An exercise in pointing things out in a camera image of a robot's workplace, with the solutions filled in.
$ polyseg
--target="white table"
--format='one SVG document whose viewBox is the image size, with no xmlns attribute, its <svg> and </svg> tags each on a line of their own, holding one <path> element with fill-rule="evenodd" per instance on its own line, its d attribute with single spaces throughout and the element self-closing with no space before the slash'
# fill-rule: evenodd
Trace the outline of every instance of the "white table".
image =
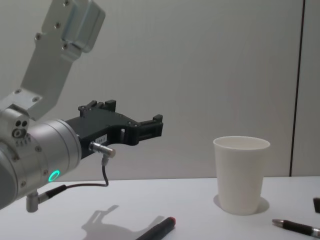
<svg viewBox="0 0 320 240">
<path fill-rule="evenodd" d="M 36 213 L 26 212 L 23 198 L 0 210 L 0 239 L 134 240 L 161 216 L 176 218 L 176 228 L 165 240 L 312 239 L 272 226 L 272 219 L 320 227 L 313 207 L 313 197 L 320 197 L 320 177 L 265 178 L 262 197 L 270 207 L 250 216 L 222 211 L 213 201 L 217 192 L 215 178 L 119 180 L 108 188 L 69 189 Z"/>
</svg>

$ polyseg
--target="white paper cup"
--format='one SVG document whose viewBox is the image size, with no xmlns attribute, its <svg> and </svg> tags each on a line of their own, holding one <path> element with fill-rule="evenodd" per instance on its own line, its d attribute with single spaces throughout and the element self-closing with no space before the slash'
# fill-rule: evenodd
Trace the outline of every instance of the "white paper cup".
<svg viewBox="0 0 320 240">
<path fill-rule="evenodd" d="M 213 141 L 221 208 L 235 215 L 258 209 L 270 143 L 248 136 L 225 136 Z"/>
</svg>

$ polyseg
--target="red marker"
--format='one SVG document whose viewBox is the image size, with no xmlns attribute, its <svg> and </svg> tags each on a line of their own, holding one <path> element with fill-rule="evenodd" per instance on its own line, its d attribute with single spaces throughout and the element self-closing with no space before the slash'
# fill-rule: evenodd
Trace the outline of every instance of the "red marker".
<svg viewBox="0 0 320 240">
<path fill-rule="evenodd" d="M 175 228 L 175 225 L 176 219 L 172 216 L 168 217 L 136 240 L 161 240 Z"/>
</svg>

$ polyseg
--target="gray wall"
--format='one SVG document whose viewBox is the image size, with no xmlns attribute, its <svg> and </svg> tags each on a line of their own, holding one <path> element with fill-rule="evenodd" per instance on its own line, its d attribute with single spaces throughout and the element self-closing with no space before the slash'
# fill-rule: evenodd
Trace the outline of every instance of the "gray wall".
<svg viewBox="0 0 320 240">
<path fill-rule="evenodd" d="M 212 141 L 228 135 L 270 141 L 267 175 L 289 175 L 302 0 L 97 3 L 107 17 L 96 46 L 44 120 L 109 99 L 138 121 L 163 114 L 162 137 L 113 146 L 111 179 L 215 176 Z M 20 84 L 49 4 L 0 1 L 0 98 Z M 97 180 L 100 171 L 93 155 L 61 180 Z"/>
<path fill-rule="evenodd" d="M 320 1 L 307 0 L 301 52 L 293 176 L 320 175 Z"/>
</svg>

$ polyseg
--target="black pen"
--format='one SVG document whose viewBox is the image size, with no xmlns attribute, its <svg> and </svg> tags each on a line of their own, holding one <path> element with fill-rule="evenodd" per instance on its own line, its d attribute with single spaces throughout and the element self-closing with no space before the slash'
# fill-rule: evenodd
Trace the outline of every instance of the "black pen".
<svg viewBox="0 0 320 240">
<path fill-rule="evenodd" d="M 293 231 L 296 233 L 300 233 L 300 234 L 304 234 L 304 235 L 308 235 L 308 236 L 320 239 L 320 229 L 319 228 L 295 223 L 293 221 L 280 220 L 280 219 L 273 219 L 272 223 L 279 228 L 283 228 L 283 229 L 286 229 L 289 231 Z"/>
<path fill-rule="evenodd" d="M 175 225 L 176 219 L 172 216 L 168 217 L 136 240 L 161 240 L 175 228 Z"/>
</svg>

